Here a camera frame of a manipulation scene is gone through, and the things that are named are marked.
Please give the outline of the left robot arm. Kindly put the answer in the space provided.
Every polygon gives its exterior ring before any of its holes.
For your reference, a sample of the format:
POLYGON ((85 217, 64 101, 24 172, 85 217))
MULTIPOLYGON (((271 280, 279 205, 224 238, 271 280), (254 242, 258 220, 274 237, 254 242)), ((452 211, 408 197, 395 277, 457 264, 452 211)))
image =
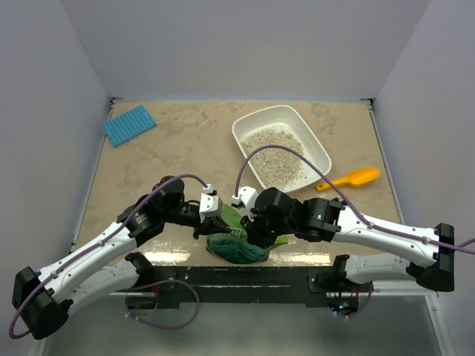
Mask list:
POLYGON ((190 227, 193 237, 228 233, 221 216, 222 201, 203 184, 200 201, 184 197, 186 175, 163 177, 151 193, 126 208, 99 236, 75 252, 37 271, 25 267, 15 277, 12 304, 16 310, 9 336, 19 338, 15 324, 44 339, 68 318, 115 291, 145 291, 154 282, 154 268, 137 248, 171 223, 190 227))

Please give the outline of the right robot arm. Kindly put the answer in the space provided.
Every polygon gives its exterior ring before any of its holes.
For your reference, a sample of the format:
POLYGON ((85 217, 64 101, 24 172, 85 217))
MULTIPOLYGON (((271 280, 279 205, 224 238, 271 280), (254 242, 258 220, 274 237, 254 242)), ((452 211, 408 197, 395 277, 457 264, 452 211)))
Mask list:
POLYGON ((276 188, 242 187, 233 199, 246 209, 240 223, 250 244, 271 247, 281 235, 310 243, 335 242, 379 250, 374 256, 338 256, 327 282, 339 291, 376 280, 413 280, 431 291, 452 292, 454 228, 417 228, 357 213, 337 199, 303 202, 276 188))

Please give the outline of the green litter bag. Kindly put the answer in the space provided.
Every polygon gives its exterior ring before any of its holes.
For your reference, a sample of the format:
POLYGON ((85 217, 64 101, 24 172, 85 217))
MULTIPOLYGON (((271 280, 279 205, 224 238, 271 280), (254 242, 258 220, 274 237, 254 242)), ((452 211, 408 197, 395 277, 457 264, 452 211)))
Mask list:
POLYGON ((270 248, 260 248, 247 242, 246 231, 240 225, 242 216, 233 207, 223 204, 221 217, 231 232, 208 235, 206 250, 229 263, 249 265, 265 262, 272 249, 289 242, 289 236, 283 235, 270 248))

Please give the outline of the yellow plastic scoop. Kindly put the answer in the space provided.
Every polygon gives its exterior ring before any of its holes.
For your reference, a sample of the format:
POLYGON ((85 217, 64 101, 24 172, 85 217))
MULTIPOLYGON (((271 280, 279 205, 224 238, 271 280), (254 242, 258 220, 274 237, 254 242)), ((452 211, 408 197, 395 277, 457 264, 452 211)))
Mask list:
POLYGON ((346 176, 334 179, 331 183, 335 186, 349 186, 351 188, 359 188, 372 182, 380 177, 380 171, 377 168, 361 168, 356 171, 349 172, 346 176))

